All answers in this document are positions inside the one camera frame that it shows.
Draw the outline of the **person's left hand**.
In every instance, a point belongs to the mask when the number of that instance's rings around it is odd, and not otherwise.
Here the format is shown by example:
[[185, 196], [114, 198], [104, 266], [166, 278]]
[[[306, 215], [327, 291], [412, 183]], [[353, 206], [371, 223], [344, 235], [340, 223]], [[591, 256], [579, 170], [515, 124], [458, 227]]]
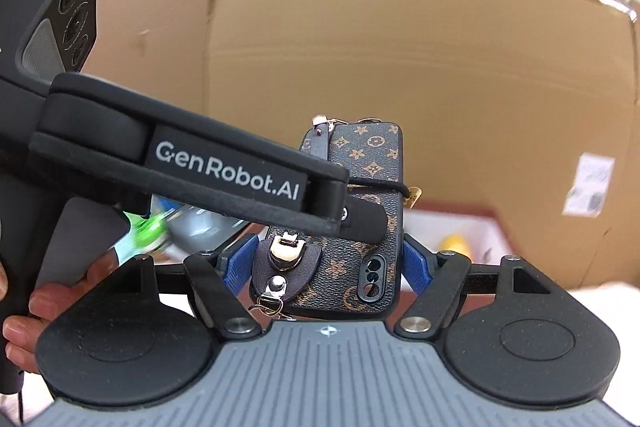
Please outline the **person's left hand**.
[[38, 373], [35, 350], [46, 327], [76, 301], [118, 268], [113, 248], [96, 259], [85, 277], [73, 286], [43, 284], [29, 297], [28, 314], [11, 315], [3, 321], [2, 336], [6, 340], [6, 357], [19, 369]]

